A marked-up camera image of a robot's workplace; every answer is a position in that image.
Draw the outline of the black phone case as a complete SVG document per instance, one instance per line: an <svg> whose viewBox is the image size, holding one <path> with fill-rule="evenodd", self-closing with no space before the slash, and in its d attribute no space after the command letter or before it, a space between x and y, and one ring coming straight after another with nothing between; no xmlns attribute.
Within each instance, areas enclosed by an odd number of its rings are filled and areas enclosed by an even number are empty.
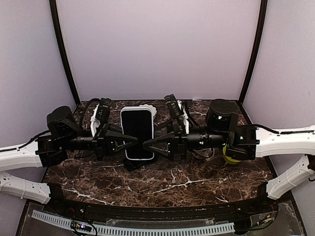
<svg viewBox="0 0 315 236"><path fill-rule="evenodd" d="M127 158L123 160L123 165L126 168L126 170L129 172L137 170L145 164L146 164L146 161L144 160L129 160Z"/></svg>

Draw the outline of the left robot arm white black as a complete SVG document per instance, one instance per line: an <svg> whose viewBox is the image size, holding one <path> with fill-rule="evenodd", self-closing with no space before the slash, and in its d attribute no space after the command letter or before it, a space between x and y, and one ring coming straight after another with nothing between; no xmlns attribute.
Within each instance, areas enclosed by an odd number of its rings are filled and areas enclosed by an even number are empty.
<svg viewBox="0 0 315 236"><path fill-rule="evenodd" d="M0 151L0 191L5 194L48 204L58 214L69 211L62 188L54 183L33 182L8 173L28 167L52 167L67 160L68 151L92 150L100 159L113 156L137 144L138 139L103 122L93 133L77 124L68 106L56 108L47 116L48 130L27 143Z"/></svg>

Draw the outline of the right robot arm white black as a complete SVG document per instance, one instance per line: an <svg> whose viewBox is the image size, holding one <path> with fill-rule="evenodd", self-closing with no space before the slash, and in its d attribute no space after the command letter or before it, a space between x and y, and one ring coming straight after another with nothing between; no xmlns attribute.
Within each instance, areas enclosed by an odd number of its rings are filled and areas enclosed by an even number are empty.
<svg viewBox="0 0 315 236"><path fill-rule="evenodd" d="M280 176L259 186L251 203L255 213L262 213L283 194L315 176L315 127L274 130L259 124L238 125L240 108L232 101L215 99L206 115L206 126L195 125L186 105L180 105L174 95L164 98L171 120L160 125L168 133L145 141L143 148L170 160L187 151L223 148L223 154L233 160L254 160L271 155L301 154L301 158Z"/></svg>

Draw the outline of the light blue smartphone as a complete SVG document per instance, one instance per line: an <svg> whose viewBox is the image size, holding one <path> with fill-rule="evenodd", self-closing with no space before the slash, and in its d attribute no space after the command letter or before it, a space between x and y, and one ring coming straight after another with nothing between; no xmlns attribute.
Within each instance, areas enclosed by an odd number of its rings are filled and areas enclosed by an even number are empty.
<svg viewBox="0 0 315 236"><path fill-rule="evenodd" d="M121 127L125 135L138 139L136 145L125 150L128 160L147 161L154 158L154 154L143 148L143 143L154 138L153 110L148 106L126 106L122 108Z"/></svg>

